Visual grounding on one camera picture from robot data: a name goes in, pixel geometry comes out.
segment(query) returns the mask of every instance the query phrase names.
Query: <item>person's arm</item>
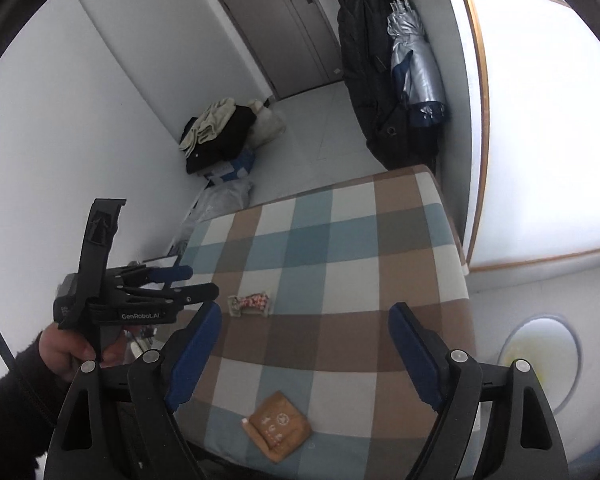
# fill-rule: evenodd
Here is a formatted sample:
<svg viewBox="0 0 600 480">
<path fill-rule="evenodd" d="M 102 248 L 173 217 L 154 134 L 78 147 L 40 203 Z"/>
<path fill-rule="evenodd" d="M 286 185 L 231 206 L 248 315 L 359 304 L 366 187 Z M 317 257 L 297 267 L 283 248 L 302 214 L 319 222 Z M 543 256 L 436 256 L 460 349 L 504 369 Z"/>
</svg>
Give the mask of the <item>person's arm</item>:
<svg viewBox="0 0 600 480">
<path fill-rule="evenodd" d="M 108 347 L 101 366 L 122 362 L 125 333 Z M 78 333 L 49 325 L 29 348 L 16 356 L 18 367 L 49 410 L 58 416 L 78 361 L 95 358 L 93 348 Z M 0 479 L 35 478 L 36 458 L 44 454 L 53 429 L 22 393 L 15 377 L 0 380 Z"/>
</svg>

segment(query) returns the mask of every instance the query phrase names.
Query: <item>plaid tablecloth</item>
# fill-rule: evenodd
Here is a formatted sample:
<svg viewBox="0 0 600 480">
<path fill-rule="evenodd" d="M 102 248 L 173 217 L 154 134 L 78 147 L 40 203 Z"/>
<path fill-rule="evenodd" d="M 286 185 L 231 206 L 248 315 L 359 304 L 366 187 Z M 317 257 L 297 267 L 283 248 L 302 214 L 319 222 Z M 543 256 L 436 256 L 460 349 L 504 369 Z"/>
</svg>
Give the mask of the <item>plaid tablecloth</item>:
<svg viewBox="0 0 600 480">
<path fill-rule="evenodd" d="M 451 348 L 474 352 L 464 257 L 425 167 L 370 176 L 204 222 L 182 264 L 213 281 L 224 323 L 184 436 L 224 458 L 301 479 L 400 479 L 435 413 L 420 402 L 387 330 L 406 301 Z M 228 315 L 227 296 L 268 291 L 269 317 Z M 188 323 L 163 327 L 159 340 Z M 281 390 L 314 434 L 280 464 L 240 420 Z"/>
</svg>

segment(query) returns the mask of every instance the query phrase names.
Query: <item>door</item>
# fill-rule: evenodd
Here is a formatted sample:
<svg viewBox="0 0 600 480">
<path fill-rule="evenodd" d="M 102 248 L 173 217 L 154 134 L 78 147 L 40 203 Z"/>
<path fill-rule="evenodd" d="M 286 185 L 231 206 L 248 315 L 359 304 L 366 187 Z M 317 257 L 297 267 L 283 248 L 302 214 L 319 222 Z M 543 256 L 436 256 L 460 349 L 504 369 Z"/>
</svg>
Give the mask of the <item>door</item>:
<svg viewBox="0 0 600 480">
<path fill-rule="evenodd" d="M 340 47 L 314 0 L 222 0 L 277 97 L 342 78 Z"/>
</svg>

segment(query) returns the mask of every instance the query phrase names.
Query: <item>silver umbrella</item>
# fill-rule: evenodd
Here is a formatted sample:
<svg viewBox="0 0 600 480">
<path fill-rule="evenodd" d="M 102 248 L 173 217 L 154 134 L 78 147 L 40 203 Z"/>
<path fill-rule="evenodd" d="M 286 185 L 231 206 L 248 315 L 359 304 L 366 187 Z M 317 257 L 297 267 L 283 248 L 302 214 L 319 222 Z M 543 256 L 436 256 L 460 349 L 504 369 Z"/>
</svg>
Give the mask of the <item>silver umbrella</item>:
<svg viewBox="0 0 600 480">
<path fill-rule="evenodd" d="M 445 89 L 436 58 L 416 10 L 407 0 L 391 4 L 387 32 L 394 38 L 391 70 L 398 98 L 409 110 L 411 126 L 445 120 Z"/>
</svg>

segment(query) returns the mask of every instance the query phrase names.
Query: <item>folded brown cloth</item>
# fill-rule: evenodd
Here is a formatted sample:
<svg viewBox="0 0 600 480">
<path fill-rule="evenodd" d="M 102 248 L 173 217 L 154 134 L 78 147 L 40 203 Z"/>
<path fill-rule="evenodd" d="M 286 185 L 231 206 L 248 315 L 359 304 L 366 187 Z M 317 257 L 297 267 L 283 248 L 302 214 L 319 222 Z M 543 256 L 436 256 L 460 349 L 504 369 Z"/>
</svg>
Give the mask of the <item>folded brown cloth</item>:
<svg viewBox="0 0 600 480">
<path fill-rule="evenodd" d="M 311 435 L 306 417 L 280 392 L 265 399 L 242 427 L 258 449 L 276 464 L 294 452 Z"/>
</svg>

